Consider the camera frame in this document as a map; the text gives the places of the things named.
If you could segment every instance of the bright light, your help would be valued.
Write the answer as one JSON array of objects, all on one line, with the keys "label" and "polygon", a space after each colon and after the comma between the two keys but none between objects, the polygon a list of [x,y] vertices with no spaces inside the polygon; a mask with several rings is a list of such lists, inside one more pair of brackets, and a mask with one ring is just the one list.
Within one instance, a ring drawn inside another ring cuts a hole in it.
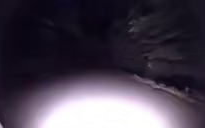
[{"label": "bright light", "polygon": [[55,107],[38,128],[169,128],[160,115],[120,98],[86,98]]}]

